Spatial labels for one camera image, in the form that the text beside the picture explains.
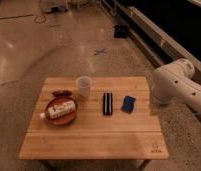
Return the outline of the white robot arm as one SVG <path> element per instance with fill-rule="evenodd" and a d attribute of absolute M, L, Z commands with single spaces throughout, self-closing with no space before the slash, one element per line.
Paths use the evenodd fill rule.
<path fill-rule="evenodd" d="M 177 97 L 201 113 L 201 85 L 191 80 L 194 74 L 193 63 L 184 58 L 158 67 L 153 72 L 153 98 L 158 104 L 167 105 Z"/>

